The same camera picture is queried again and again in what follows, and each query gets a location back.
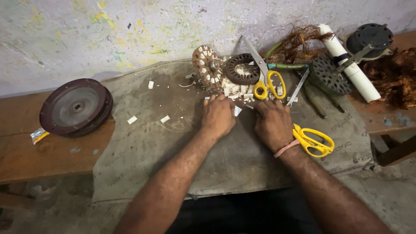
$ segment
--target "white wall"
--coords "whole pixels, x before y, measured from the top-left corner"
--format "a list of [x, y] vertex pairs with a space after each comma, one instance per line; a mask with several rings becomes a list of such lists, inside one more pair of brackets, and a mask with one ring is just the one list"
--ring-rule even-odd
[[202, 44], [234, 54], [242, 34], [264, 48], [300, 15], [346, 33], [369, 22], [416, 28], [414, 0], [4, 0], [0, 96], [190, 58]]

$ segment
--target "scissors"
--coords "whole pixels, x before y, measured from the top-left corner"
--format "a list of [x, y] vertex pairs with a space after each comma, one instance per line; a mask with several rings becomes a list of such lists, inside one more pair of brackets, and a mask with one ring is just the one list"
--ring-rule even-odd
[[[319, 142], [315, 141], [314, 139], [305, 135], [304, 132], [310, 132], [310, 133], [313, 133], [315, 135], [318, 135], [318, 136], [322, 137], [323, 139], [325, 139], [329, 142], [329, 146], [326, 146], [322, 143], [319, 143]], [[322, 132], [314, 130], [314, 129], [300, 128], [299, 125], [297, 125], [297, 124], [293, 124], [293, 136], [296, 139], [299, 140], [300, 145], [302, 145], [302, 147], [305, 149], [305, 151], [310, 156], [313, 156], [313, 157], [317, 157], [317, 158], [325, 157], [327, 154], [332, 153], [332, 151], [334, 150], [334, 147], [335, 147], [334, 141], [329, 136], [325, 135]], [[320, 151], [322, 154], [321, 155], [316, 155], [316, 154], [311, 153], [308, 149], [309, 147]]]
[[[283, 99], [286, 96], [286, 87], [285, 87], [285, 82], [283, 81], [282, 76], [280, 75], [280, 73], [278, 73], [276, 71], [269, 71], [269, 69], [267, 68], [266, 63], [261, 58], [259, 53], [257, 53], [254, 46], [247, 40], [247, 38], [244, 35], [242, 37], [243, 37], [244, 43], [246, 44], [246, 46], [248, 48], [248, 51], [250, 51], [251, 56], [253, 56], [254, 61], [257, 63], [257, 65], [260, 68], [260, 79], [254, 86], [254, 92], [253, 92], [254, 96], [258, 99], [265, 99], [267, 97], [267, 89], [270, 89], [270, 90], [272, 90], [273, 95], [277, 99]], [[278, 96], [277, 93], [276, 93], [276, 90], [273, 88], [272, 81], [270, 80], [270, 77], [272, 75], [279, 76], [280, 81], [282, 82], [282, 86], [283, 86], [283, 95], [282, 96]], [[262, 89], [263, 93], [258, 94], [258, 92], [257, 92], [258, 89]]]

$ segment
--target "yellow scissor handle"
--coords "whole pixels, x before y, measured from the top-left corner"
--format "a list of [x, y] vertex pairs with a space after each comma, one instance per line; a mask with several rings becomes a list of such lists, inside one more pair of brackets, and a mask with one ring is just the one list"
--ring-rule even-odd
[[[308, 137], [307, 135], [305, 135], [304, 132], [310, 132], [310, 133], [316, 134], [316, 135], [324, 138], [325, 140], [327, 140], [329, 142], [329, 146], [326, 146], [326, 145], [324, 145], [324, 144], [322, 144], [320, 142], [317, 142], [316, 140]], [[299, 125], [297, 125], [297, 124], [293, 124], [293, 136], [296, 139], [299, 140], [300, 145], [303, 146], [303, 148], [305, 149], [305, 151], [310, 156], [313, 156], [313, 157], [317, 157], [317, 158], [325, 157], [327, 154], [332, 153], [332, 151], [334, 150], [334, 147], [335, 147], [334, 141], [329, 136], [327, 136], [326, 134], [324, 134], [322, 132], [319, 132], [319, 131], [317, 131], [315, 129], [310, 129], [310, 128], [302, 128], [301, 129], [299, 127]], [[314, 149], [320, 151], [322, 154], [321, 155], [312, 154], [308, 150], [309, 147], [314, 148]]]
[[[272, 75], [277, 75], [280, 78], [280, 81], [282, 82], [282, 86], [283, 86], [283, 95], [282, 96], [278, 96], [276, 93], [276, 90], [273, 88], [273, 84], [272, 81], [270, 80], [270, 77]], [[257, 93], [257, 89], [262, 89], [263, 93], [260, 95]], [[265, 99], [267, 97], [267, 89], [272, 90], [273, 95], [277, 98], [277, 99], [283, 99], [286, 96], [286, 86], [285, 86], [285, 82], [283, 81], [282, 76], [280, 75], [280, 73], [276, 72], [276, 71], [268, 71], [267, 72], [267, 86], [264, 84], [263, 81], [259, 81], [256, 83], [256, 85], [254, 86], [254, 96], [258, 99]]]

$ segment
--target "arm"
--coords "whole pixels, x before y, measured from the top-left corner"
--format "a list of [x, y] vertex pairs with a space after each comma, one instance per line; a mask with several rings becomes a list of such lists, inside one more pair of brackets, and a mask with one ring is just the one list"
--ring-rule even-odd
[[178, 215], [192, 178], [208, 151], [234, 126], [234, 108], [232, 100], [224, 95], [204, 100], [201, 130], [145, 184], [129, 204], [114, 233], [166, 232]]
[[[261, 102], [256, 132], [275, 154], [293, 141], [290, 108]], [[292, 147], [279, 157], [302, 189], [316, 221], [326, 233], [392, 233], [348, 188], [301, 150]]]

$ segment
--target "forearm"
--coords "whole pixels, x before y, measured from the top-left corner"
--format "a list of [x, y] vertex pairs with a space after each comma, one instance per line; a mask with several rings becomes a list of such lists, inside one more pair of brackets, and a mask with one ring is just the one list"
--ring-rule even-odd
[[197, 135], [159, 170], [130, 203], [115, 233], [164, 233], [182, 205], [192, 178], [217, 139]]
[[392, 233], [348, 188], [300, 148], [280, 160], [303, 190], [316, 220], [327, 233]]

